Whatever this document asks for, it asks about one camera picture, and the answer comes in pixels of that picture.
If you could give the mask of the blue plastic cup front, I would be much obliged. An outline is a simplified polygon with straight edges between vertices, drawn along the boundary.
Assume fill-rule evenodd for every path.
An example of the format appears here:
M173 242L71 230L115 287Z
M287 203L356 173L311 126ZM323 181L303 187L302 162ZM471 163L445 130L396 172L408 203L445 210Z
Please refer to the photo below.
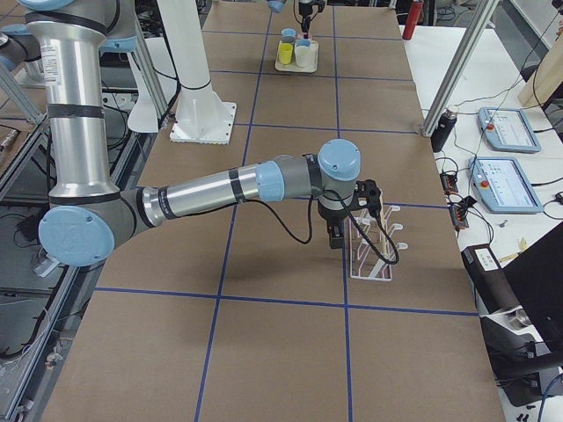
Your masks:
M297 47L309 47L311 45L311 41L307 39L301 39L296 41Z

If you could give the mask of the light blue cup rear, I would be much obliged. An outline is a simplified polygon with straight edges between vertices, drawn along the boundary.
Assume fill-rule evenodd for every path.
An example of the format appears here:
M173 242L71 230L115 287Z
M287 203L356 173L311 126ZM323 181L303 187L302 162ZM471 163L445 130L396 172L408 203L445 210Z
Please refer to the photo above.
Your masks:
M281 30L281 42L293 44L296 39L296 30L293 28L284 28Z

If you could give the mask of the pale green plastic cup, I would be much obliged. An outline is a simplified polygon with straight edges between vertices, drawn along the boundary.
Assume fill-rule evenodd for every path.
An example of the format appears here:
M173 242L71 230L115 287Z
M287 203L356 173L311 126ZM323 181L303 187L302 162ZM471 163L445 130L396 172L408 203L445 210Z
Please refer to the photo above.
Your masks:
M311 47L297 47L294 48L296 59L296 66L298 68L306 68L311 63Z

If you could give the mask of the yellow plastic cup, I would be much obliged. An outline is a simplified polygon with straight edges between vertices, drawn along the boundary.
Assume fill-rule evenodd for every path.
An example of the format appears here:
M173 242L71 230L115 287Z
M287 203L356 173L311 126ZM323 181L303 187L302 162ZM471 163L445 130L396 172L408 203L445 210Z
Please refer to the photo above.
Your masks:
M281 42L278 46L277 60L281 65L289 65L293 58L294 45L288 42Z

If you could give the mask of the cream serving tray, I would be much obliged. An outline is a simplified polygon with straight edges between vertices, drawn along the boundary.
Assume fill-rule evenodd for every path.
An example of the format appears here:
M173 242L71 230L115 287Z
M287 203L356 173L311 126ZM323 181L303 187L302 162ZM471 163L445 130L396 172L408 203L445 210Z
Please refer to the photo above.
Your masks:
M318 68L318 43L315 40L280 41L274 68L280 72L314 73Z

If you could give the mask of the red bottle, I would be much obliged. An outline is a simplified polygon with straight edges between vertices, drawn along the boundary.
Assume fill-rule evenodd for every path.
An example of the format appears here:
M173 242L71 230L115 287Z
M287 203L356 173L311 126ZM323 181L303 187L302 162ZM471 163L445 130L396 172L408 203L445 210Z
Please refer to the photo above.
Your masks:
M413 0L407 14L404 31L402 32L403 40L410 40L413 37L414 30L418 25L420 14L423 9L423 0Z

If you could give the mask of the black water bottle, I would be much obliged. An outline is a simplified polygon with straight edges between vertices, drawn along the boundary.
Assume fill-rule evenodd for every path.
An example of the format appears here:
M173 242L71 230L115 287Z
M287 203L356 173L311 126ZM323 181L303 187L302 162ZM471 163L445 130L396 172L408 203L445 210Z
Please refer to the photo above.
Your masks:
M452 106L446 108L442 113L440 119L438 120L437 126L430 137L431 147L434 153L438 153L442 150L456 123L456 107Z

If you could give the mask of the black computer box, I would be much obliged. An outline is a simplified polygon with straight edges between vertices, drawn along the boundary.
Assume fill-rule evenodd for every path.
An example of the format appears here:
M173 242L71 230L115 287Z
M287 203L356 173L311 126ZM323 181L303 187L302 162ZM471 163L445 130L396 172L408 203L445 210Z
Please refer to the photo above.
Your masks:
M467 246L461 251L461 257L472 281L480 316L522 307L488 244Z

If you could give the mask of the lower teach pendant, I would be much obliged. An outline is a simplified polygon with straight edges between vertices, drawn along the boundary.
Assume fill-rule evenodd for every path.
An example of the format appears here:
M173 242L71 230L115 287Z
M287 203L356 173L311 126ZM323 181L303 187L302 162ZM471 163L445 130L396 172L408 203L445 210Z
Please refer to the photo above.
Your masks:
M513 157L474 157L471 181L492 214L534 215L544 208L523 168Z

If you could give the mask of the teach pendant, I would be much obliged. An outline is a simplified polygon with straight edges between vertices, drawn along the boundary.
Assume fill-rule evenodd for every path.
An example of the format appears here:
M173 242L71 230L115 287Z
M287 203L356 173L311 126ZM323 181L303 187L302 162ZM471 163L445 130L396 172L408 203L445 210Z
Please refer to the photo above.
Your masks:
M523 168L513 157L474 157L471 181L492 214L534 215L544 208Z
M492 149L534 154L541 146L526 114L515 108L481 107L478 120Z

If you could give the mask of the upper teach pendant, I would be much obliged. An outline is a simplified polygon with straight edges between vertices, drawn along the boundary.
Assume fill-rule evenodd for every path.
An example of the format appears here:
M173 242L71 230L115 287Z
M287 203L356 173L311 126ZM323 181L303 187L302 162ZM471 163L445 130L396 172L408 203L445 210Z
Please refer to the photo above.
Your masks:
M481 107L478 120L492 149L534 154L541 146L526 114L515 108Z

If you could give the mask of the black monitor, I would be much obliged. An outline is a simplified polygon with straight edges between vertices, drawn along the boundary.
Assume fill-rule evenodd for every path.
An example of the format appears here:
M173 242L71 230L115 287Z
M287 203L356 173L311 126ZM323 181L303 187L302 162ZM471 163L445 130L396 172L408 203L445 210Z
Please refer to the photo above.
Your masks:
M562 349L562 226L504 268L517 300L551 351Z

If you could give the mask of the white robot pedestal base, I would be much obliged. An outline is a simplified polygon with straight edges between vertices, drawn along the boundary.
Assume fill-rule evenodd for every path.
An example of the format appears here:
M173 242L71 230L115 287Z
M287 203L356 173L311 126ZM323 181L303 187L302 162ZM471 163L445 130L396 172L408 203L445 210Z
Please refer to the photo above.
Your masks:
M227 144L237 105L223 102L213 89L196 2L157 4L181 88L171 140Z

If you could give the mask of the aluminium frame post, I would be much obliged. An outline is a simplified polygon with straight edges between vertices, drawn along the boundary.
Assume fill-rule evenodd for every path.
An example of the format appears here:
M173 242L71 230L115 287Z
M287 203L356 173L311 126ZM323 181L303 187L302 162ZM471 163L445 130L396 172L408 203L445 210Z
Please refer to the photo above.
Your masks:
M453 91L499 2L499 0L489 0L479 3L428 110L421 128L423 136L429 137L435 130L438 120L450 102Z

